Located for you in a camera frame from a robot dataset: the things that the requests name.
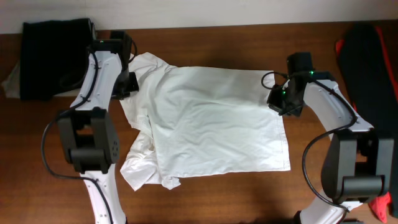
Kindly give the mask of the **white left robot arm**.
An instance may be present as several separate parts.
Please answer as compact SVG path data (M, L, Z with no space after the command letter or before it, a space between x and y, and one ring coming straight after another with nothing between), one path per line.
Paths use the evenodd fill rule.
M80 92L57 121L65 158L86 185L96 223L127 223L116 185L119 138L108 110L116 93L136 80L130 56L91 51Z

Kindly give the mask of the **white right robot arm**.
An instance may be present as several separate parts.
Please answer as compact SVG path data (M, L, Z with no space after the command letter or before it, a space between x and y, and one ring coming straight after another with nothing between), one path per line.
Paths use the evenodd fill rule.
M298 72L283 77L283 84L268 88L269 108L281 116L300 116L308 106L325 128L304 149L302 172L315 198L295 214L293 222L343 223L352 209L387 194L394 138L360 117L329 73ZM308 177L307 154L325 137L330 138L330 145L321 171L322 189L317 191Z

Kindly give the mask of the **white t-shirt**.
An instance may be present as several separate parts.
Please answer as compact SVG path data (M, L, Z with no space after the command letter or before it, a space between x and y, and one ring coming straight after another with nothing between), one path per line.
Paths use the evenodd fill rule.
M173 189L189 177L290 170L283 119L267 105L271 72L176 67L150 53L129 69L139 91L121 106L139 134L121 175L134 190Z

